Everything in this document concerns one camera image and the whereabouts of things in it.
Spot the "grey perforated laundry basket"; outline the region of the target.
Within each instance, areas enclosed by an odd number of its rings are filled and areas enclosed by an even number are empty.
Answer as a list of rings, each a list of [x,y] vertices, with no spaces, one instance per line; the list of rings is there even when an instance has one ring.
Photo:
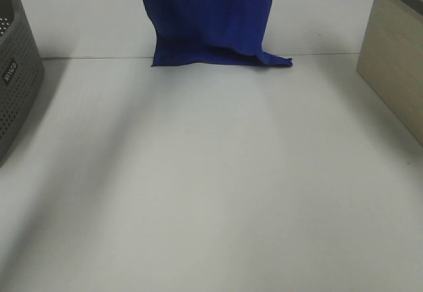
[[[40,90],[45,69],[21,0],[1,0],[1,158]]]

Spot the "blue microfibre towel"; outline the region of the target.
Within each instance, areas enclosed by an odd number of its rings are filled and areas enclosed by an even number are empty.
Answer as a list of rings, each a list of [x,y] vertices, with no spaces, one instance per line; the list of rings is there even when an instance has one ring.
[[[273,0],[142,0],[156,33],[154,66],[290,67],[262,49]]]

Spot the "beige storage box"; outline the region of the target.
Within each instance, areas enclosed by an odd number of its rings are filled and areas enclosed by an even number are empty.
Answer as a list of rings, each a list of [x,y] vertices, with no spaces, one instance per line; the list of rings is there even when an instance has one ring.
[[[373,0],[356,69],[422,141],[422,0]]]

